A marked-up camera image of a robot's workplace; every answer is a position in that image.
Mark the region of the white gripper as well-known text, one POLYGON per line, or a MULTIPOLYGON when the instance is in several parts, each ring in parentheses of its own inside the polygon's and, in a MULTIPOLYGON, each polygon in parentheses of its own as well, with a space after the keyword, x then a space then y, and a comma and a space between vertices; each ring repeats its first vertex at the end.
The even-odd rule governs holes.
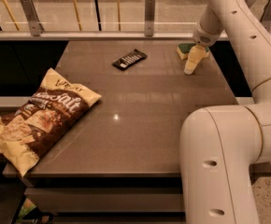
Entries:
POLYGON ((196 66, 208 56, 209 50, 206 47, 211 47, 215 44, 221 35, 221 27, 215 29, 203 28, 200 23, 196 25, 193 31, 194 45, 190 51, 185 63, 184 73, 190 75, 195 70, 196 66))

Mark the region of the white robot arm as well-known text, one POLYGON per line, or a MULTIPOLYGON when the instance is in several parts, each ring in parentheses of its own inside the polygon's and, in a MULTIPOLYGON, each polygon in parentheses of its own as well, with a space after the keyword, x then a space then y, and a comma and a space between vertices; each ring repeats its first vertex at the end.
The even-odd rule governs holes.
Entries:
POLYGON ((198 109, 180 133, 187 224, 259 224, 250 166, 271 161, 271 35, 251 0, 207 0, 193 34, 203 46, 228 35, 253 101, 198 109))

